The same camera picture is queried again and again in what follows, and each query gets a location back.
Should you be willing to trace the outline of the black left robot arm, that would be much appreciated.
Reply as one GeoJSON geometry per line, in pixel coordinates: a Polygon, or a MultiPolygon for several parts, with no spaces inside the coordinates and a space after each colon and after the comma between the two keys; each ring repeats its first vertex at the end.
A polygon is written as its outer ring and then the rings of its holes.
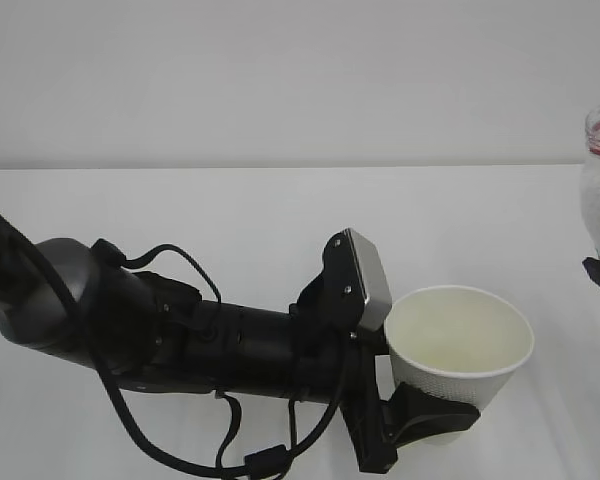
{"type": "Polygon", "coordinates": [[[322,253],[321,272],[287,312],[206,300],[194,287],[149,270],[151,249],[130,259],[99,240],[33,243],[0,215],[0,332],[8,341],[94,369],[132,441],[174,470],[211,479],[281,479],[341,414],[366,473],[388,472],[400,447],[469,429],[480,416],[465,401],[399,381],[389,399],[375,360],[388,353],[391,308],[375,246],[351,228],[322,253]],[[240,393],[323,402],[304,437],[247,455],[238,466],[177,458],[151,443],[124,398],[140,393],[214,393],[240,428],[240,393]]]}

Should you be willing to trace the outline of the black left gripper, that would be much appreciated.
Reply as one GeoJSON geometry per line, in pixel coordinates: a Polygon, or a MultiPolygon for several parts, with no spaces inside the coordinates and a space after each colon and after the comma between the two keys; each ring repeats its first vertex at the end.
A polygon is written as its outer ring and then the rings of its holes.
{"type": "Polygon", "coordinates": [[[400,383],[388,400],[380,400],[375,357],[387,354],[388,347],[381,328],[370,332],[358,326],[364,303],[346,229],[328,240],[322,262],[322,271],[294,305],[299,315],[294,337],[298,355],[316,350],[321,370],[332,370],[335,381],[327,390],[327,409],[292,448],[292,457],[316,443],[337,411],[363,473],[388,472],[397,461],[397,448],[417,442],[442,446],[457,440],[480,419],[475,406],[438,398],[406,383],[400,383]],[[335,356],[331,368],[326,366],[328,354],[335,356]]]}

